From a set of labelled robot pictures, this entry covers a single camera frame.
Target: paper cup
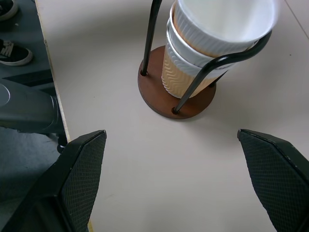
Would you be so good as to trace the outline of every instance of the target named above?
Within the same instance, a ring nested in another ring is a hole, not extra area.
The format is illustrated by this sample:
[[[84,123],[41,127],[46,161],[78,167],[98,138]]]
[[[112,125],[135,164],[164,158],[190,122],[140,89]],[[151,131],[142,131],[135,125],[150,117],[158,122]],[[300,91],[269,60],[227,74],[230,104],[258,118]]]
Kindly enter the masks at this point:
[[[171,44],[168,23],[167,44],[162,70],[162,83],[166,91],[176,98],[181,98],[200,70],[200,67],[189,63],[177,53]],[[225,69],[213,70],[196,88],[191,97],[194,97],[225,72]]]
[[[192,47],[190,47],[184,40],[183,38],[178,34],[176,31],[176,28],[173,24],[173,14],[174,14],[174,9],[175,9],[175,3],[170,9],[169,13],[169,37],[171,40],[171,43],[177,53],[184,58],[186,61],[188,61],[191,64],[194,64],[198,67],[203,68],[209,61],[213,60],[213,57],[206,56],[202,53],[199,53],[198,51],[194,50]],[[219,67],[219,69],[225,69],[226,71],[235,67],[235,64],[227,64],[222,67]]]
[[[278,0],[178,0],[173,24],[196,51],[218,57],[241,52],[278,19]]]

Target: sneaker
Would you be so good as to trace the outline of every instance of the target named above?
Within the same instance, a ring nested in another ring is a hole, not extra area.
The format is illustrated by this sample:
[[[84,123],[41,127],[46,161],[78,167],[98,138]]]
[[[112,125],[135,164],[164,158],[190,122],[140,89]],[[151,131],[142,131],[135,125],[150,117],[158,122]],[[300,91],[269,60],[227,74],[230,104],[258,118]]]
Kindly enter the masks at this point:
[[[10,41],[0,40],[0,63],[10,66],[28,64],[33,58],[30,50],[15,45]]]
[[[18,5],[14,0],[0,2],[0,22],[12,18],[18,11]]]

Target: white table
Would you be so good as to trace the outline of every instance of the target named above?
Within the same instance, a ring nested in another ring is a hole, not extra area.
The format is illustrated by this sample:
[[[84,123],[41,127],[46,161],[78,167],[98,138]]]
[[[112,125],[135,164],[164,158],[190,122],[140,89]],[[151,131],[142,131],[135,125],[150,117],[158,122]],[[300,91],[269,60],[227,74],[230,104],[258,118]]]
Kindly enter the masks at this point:
[[[153,48],[165,44],[171,4],[162,3]],[[203,113],[183,121],[153,112],[138,90],[151,0],[37,6],[67,136],[107,131],[95,232],[275,231],[237,131],[270,133],[308,154],[309,40],[285,2],[265,49],[219,81]]]

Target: white cup rim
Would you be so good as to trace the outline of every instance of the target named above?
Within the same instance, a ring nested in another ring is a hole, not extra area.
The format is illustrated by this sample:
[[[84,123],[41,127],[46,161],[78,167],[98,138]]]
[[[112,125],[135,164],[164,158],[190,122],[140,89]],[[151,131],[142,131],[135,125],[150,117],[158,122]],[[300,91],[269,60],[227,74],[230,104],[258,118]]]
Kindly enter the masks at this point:
[[[172,30],[174,31],[174,34],[177,36],[178,40],[185,45],[190,51],[192,51],[193,53],[196,53],[197,55],[203,57],[203,58],[209,58],[209,59],[214,59],[215,57],[209,57],[206,56],[198,51],[196,51],[195,49],[193,49],[189,44],[186,43],[185,40],[183,40],[183,38],[178,34],[175,26],[174,26],[174,22],[173,22],[173,8],[175,7],[176,3],[174,2],[170,11],[169,11],[169,21],[168,23],[170,23],[170,26],[172,27]]]
[[[185,60],[185,59],[176,51],[176,49],[174,48],[173,43],[172,43],[172,41],[171,41],[171,39],[170,39],[170,37],[169,37],[169,25],[170,25],[170,24],[173,24],[173,23],[170,21],[170,19],[168,19],[166,36],[167,36],[167,40],[169,41],[169,45],[170,45],[171,49],[173,50],[173,52],[175,53],[175,55],[177,56],[177,58],[179,58],[181,61],[183,61],[183,62],[186,63],[187,65],[189,65],[189,66],[191,66],[191,67],[193,67],[193,68],[196,68],[196,69],[201,70],[201,69],[202,69],[201,67],[196,66],[196,65],[190,63],[189,61]],[[230,64],[228,67],[224,67],[224,68],[221,68],[221,69],[214,69],[214,70],[212,70],[212,72],[213,72],[213,71],[221,72],[222,70],[225,70],[225,69],[227,69],[227,71],[228,71],[228,70],[230,70],[230,69],[232,68],[232,66],[234,66],[234,65],[235,65],[235,63],[232,63],[232,64]]]
[[[179,7],[181,8],[181,11],[184,12],[184,14],[186,15],[186,17],[189,19],[189,21],[196,27],[197,30],[203,32],[204,34],[208,35],[208,36],[211,36],[219,41],[222,41],[224,43],[231,43],[231,44],[244,44],[244,43],[253,43],[259,39],[261,39],[262,37],[264,37],[266,34],[268,34],[272,28],[276,25],[277,23],[277,19],[278,19],[278,16],[279,16],[279,9],[275,7],[275,3],[279,3],[279,0],[271,0],[272,3],[273,3],[273,22],[269,25],[269,27],[264,30],[264,33],[261,33],[261,35],[257,38],[254,38],[254,39],[250,39],[250,40],[242,40],[242,41],[232,41],[232,40],[227,40],[225,38],[222,38],[220,36],[217,36],[217,35],[214,35],[212,32],[210,31],[207,31],[205,28],[203,28],[201,25],[199,25],[198,22],[194,21],[191,17],[189,17],[188,15],[190,15],[190,12],[188,12],[188,10],[182,6],[182,0],[177,0],[178,2],[178,5]]]
[[[174,48],[173,44],[172,44],[172,41],[170,40],[170,37],[169,37],[169,24],[170,24],[170,19],[168,20],[168,23],[167,23],[167,30],[166,30],[166,38],[169,42],[169,45],[171,47],[171,49],[173,50],[173,52],[175,53],[175,55],[177,56],[178,59],[180,59],[182,62],[184,62],[185,64],[189,65],[190,67],[192,68],[195,68],[197,70],[201,70],[202,68],[194,65],[194,64],[191,64],[190,62],[186,61],[181,55],[179,55],[179,53],[176,51],[176,49]]]

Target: round wooden base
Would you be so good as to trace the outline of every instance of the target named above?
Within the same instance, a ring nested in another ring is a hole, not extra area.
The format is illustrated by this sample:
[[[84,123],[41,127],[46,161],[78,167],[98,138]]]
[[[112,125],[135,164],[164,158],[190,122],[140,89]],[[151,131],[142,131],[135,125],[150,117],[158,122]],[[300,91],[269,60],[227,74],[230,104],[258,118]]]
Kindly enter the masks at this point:
[[[196,96],[189,98],[180,112],[173,114],[172,108],[178,104],[180,99],[170,95],[162,84],[161,75],[164,51],[165,46],[151,51],[146,76],[140,74],[143,64],[141,62],[138,74],[140,94],[151,109],[164,117],[173,119],[194,117],[209,106],[216,92],[216,85],[214,87],[207,87]]]

